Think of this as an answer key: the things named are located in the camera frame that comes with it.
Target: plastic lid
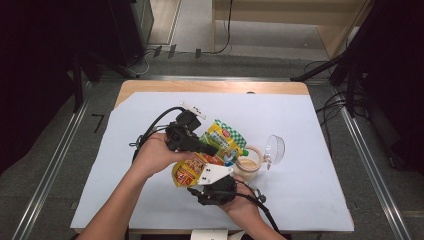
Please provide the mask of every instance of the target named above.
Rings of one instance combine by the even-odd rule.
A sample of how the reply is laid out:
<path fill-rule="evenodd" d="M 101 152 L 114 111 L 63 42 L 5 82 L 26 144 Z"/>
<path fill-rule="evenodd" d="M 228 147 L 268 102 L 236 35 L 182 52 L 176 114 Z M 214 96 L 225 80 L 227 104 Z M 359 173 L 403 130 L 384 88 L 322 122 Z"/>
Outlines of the plastic lid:
<path fill-rule="evenodd" d="M 249 151 L 247 149 L 243 149 L 242 156 L 249 156 Z"/>
<path fill-rule="evenodd" d="M 271 135 L 266 142 L 264 162 L 268 163 L 268 170 L 271 165 L 276 165 L 281 162 L 286 150 L 284 140 L 276 135 Z"/>

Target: food package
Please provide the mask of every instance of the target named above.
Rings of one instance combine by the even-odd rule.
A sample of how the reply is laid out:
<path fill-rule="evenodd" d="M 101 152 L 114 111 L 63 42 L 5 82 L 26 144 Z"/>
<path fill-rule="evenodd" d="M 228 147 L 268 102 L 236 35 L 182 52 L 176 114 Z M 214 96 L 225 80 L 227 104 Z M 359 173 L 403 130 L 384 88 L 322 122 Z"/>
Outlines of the food package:
<path fill-rule="evenodd" d="M 172 179 L 177 187 L 196 185 L 206 163 L 231 166 L 237 158 L 246 153 L 246 140 L 227 124 L 216 119 L 200 137 L 204 143 L 218 148 L 215 156 L 195 153 L 191 159 L 177 162 L 172 169 Z"/>

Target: black stand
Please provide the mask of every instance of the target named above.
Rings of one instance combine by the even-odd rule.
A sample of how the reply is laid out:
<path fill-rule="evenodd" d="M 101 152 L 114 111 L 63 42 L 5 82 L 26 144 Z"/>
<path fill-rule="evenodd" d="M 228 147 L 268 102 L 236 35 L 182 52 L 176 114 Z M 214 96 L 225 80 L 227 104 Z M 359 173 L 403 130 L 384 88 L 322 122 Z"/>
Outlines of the black stand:
<path fill-rule="evenodd" d="M 349 114 L 352 117 L 354 115 L 354 95 L 356 81 L 360 77 L 362 69 L 359 65 L 359 56 L 361 54 L 367 54 L 365 46 L 371 44 L 365 42 L 366 39 L 369 39 L 369 36 L 372 34 L 371 26 L 375 21 L 379 20 L 379 14 L 384 8 L 384 4 L 374 4 L 374 7 L 368 14 L 367 18 L 363 22 L 362 26 L 359 28 L 359 31 L 356 33 L 355 37 L 352 39 L 348 48 L 336 58 L 322 64 L 321 66 L 312 69 L 308 73 L 305 73 L 299 77 L 290 78 L 294 82 L 304 82 L 311 77 L 317 75 L 318 73 L 329 69 L 330 67 L 337 64 L 336 69 L 330 76 L 330 84 L 333 86 L 339 86 L 347 76 L 348 77 L 348 88 L 346 96 L 346 106 Z"/>
<path fill-rule="evenodd" d="M 124 71 L 119 66 L 109 62 L 104 59 L 100 55 L 88 51 L 88 50 L 76 50 L 74 53 L 73 61 L 72 61 L 72 69 L 73 69 L 73 80 L 74 80 L 74 96 L 75 96 L 75 107 L 74 112 L 77 112 L 81 107 L 84 96 L 82 91 L 82 77 L 81 77 L 81 69 L 87 75 L 88 80 L 91 82 L 99 82 L 100 81 L 100 71 L 97 68 L 97 63 L 100 63 L 116 73 L 119 73 L 123 77 L 133 78 L 129 73 Z"/>

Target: wooden table edge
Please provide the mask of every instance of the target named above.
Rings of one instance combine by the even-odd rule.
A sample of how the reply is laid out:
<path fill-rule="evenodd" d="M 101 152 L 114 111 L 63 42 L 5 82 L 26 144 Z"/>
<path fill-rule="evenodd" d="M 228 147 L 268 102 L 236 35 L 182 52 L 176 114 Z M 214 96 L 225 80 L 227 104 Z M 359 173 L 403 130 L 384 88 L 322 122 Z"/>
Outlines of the wooden table edge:
<path fill-rule="evenodd" d="M 207 92 L 309 95 L 301 82 L 127 80 L 119 91 L 115 108 L 134 92 Z"/>

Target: white table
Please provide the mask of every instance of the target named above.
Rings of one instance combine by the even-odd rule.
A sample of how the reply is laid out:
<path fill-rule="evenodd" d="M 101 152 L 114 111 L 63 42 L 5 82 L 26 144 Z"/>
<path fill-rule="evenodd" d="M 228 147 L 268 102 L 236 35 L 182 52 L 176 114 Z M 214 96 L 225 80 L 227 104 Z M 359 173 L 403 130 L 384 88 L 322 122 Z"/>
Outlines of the white table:
<path fill-rule="evenodd" d="M 147 92 L 134 93 L 124 100 L 130 95 L 128 89 L 130 92 L 140 89 Z M 219 90 L 232 93 L 214 93 Z M 256 94 L 245 94 L 246 90 Z M 202 126 L 195 130 L 199 136 L 217 118 L 239 131 L 248 144 L 261 149 L 272 134 L 285 140 L 286 152 L 282 162 L 269 171 L 263 166 L 253 183 L 266 195 L 265 206 L 282 232 L 354 230 L 304 84 L 129 81 L 121 93 L 120 104 L 110 116 L 71 224 L 77 232 L 85 228 L 130 167 L 134 148 L 128 144 L 143 134 L 162 112 L 182 100 L 207 115 L 206 120 L 201 120 Z M 167 115 L 159 124 L 174 121 L 177 114 L 178 111 Z M 176 188 L 171 168 L 147 181 L 131 218 L 130 232 L 189 233 L 192 229 L 239 229 L 218 207 L 202 206 L 186 189 Z"/>

